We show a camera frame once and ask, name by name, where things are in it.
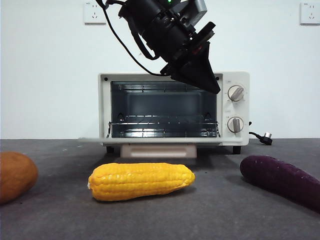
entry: black cable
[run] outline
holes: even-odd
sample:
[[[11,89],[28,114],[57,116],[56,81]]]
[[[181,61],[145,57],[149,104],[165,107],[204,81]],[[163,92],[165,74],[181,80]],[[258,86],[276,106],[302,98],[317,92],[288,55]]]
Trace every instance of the black cable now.
[[[115,3],[123,3],[122,1],[111,1],[111,2],[115,2]],[[118,34],[116,33],[116,31],[114,30],[114,28],[112,27],[112,24],[110,22],[109,16],[107,14],[106,11],[106,7],[105,5],[102,4],[102,2],[100,0],[97,1],[97,3],[99,4],[99,6],[102,8],[105,19],[109,25],[109,28],[111,29],[113,35],[116,37],[116,39],[120,42],[120,44],[124,47],[124,49],[126,50],[126,52],[129,54],[129,56],[135,61],[136,64],[138,64],[143,70],[145,70],[148,74],[153,75],[153,76],[157,76],[157,77],[168,77],[170,75],[168,74],[158,74],[158,73],[153,73],[151,71],[149,71],[145,66],[143,66],[130,52],[130,50],[127,48],[127,46],[125,45],[125,43],[120,39],[120,37],[118,36]]]
[[[124,1],[117,1],[117,0],[108,0],[106,1],[107,4],[120,4],[120,5],[125,5],[125,2]]]
[[[249,134],[256,136],[258,139],[261,138],[259,134],[256,134],[255,132],[250,131]]]

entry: electrical socket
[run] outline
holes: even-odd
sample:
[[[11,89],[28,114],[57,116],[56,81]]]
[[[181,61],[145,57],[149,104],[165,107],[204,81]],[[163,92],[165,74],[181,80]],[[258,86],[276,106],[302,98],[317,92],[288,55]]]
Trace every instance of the electrical socket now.
[[[301,25],[320,25],[320,2],[301,3]]]
[[[106,24],[104,11],[96,1],[87,1],[83,7],[84,23],[89,24]]]

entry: toaster oven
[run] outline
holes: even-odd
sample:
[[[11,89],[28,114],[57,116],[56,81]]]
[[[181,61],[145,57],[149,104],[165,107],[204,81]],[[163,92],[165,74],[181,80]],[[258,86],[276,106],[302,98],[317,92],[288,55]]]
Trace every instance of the toaster oven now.
[[[216,74],[221,91],[140,73],[99,75],[99,141],[122,157],[196,157],[197,147],[249,143],[247,72]]]

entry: corn cob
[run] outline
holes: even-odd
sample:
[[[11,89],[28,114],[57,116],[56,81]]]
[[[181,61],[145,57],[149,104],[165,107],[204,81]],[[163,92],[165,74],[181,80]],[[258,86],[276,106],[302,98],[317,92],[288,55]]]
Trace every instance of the corn cob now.
[[[168,163],[110,163],[96,168],[88,189],[98,201],[125,201],[151,195],[165,195],[195,181],[184,165]]]

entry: white knob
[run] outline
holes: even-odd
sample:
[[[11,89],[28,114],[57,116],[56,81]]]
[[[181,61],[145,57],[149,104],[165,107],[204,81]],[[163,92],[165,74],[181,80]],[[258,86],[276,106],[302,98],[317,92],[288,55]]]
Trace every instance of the white knob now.
[[[240,133],[244,129],[244,121],[239,117],[233,117],[228,122],[228,128],[233,133]]]
[[[228,96],[233,102],[239,102],[244,98],[245,89],[242,86],[232,86],[229,89]]]

